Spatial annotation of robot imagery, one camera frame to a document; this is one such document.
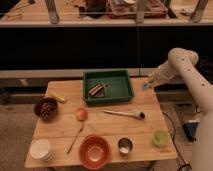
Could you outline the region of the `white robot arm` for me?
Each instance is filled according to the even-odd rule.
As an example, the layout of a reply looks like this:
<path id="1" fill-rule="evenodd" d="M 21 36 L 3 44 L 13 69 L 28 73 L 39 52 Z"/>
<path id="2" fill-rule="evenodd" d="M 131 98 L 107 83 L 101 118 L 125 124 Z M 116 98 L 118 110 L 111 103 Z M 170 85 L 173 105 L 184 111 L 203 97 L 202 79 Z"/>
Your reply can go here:
<path id="1" fill-rule="evenodd" d="M 148 76 L 152 88 L 168 83 L 180 75 L 203 117 L 196 130 L 192 148 L 192 171 L 213 171 L 213 85 L 195 68 L 198 54 L 192 50 L 173 48 L 168 59 Z"/>

